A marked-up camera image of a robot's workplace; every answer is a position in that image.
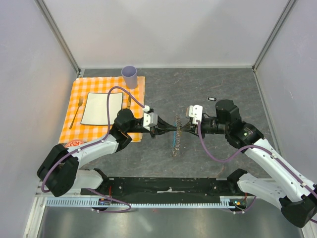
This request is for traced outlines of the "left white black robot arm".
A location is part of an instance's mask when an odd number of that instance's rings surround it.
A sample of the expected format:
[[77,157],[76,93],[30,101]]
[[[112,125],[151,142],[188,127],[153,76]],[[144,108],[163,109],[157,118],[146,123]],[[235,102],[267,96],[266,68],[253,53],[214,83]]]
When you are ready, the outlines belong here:
[[52,148],[37,171],[42,191],[59,197],[73,189],[90,188],[103,195],[109,188],[107,176],[99,169],[84,170],[84,165],[126,148],[132,141],[130,133],[149,133],[155,138],[176,130],[176,126],[168,124],[152,110],[137,119],[130,109],[122,109],[105,136],[79,146],[66,148],[58,144]]

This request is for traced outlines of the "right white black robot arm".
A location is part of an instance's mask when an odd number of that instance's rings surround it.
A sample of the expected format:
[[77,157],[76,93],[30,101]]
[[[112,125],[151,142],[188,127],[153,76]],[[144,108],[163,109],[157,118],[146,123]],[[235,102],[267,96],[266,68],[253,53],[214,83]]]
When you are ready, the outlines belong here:
[[237,151],[224,159],[231,161],[239,153],[245,154],[261,166],[274,182],[258,179],[245,170],[236,170],[227,182],[228,192],[252,194],[278,208],[293,225],[303,228],[317,221],[317,185],[293,168],[252,124],[242,121],[239,108],[232,100],[220,100],[216,115],[209,117],[200,105],[190,105],[186,117],[189,122],[182,131],[197,135],[204,144],[206,134],[223,134]]

